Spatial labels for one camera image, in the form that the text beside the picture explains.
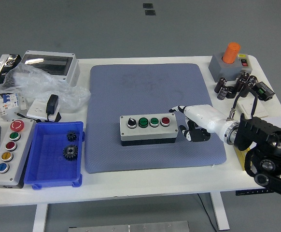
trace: table leg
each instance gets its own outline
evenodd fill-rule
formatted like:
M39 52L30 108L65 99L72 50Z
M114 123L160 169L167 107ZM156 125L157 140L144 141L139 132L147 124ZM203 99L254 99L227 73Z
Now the table leg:
M211 201L216 215L218 229L220 231L229 230L229 225L220 192L211 192Z
M36 206L33 232L44 232L46 224L48 204L38 204Z

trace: red button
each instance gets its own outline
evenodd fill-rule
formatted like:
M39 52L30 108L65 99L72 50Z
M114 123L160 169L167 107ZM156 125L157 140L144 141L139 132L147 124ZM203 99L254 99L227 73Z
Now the red button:
M17 144L14 143L14 142L8 142L8 143L5 145L5 148L6 148L6 150L8 150L8 151L14 151L14 150L17 148Z
M161 119L161 125L164 126L164 127L168 127L169 126L169 118L168 117L164 117Z
M25 126L25 123L22 120L16 120L11 123L10 128L12 131L21 131Z

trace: black gear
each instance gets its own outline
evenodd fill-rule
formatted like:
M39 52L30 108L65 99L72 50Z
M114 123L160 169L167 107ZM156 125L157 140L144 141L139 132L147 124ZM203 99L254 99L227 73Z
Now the black gear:
M64 158L67 160L75 160L77 159L78 146L76 145L68 145L63 149Z
M70 142L73 142L76 140L76 133L73 131L69 131L67 134L67 138Z

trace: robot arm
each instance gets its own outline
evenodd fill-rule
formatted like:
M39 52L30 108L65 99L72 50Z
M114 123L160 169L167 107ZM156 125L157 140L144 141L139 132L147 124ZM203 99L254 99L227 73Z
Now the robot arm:
M180 111L185 115L188 129L185 126L179 126L179 128L188 141L206 141L210 139L208 133L216 133L223 142L229 145L234 143L235 131L239 123L235 120L227 121L226 116L212 106L179 105L169 110L170 113L175 111Z
M232 117L227 118L210 105L180 105L169 110L175 111L185 115L188 129L183 125L179 128L188 141L206 141L210 133L216 133L223 142L241 151L255 142L246 155L245 171L258 185L281 194L281 128L258 117L245 119L241 115L240 122L230 120Z

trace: gray mat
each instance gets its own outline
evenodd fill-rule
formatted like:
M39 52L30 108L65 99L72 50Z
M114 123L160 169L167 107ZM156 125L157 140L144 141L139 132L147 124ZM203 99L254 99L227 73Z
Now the gray mat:
M174 144L121 146L121 115L168 113L176 105L210 104L196 64L98 65L91 69L85 168L89 173L196 167L226 161L223 142L191 143L178 133ZM176 113L185 125L184 115Z

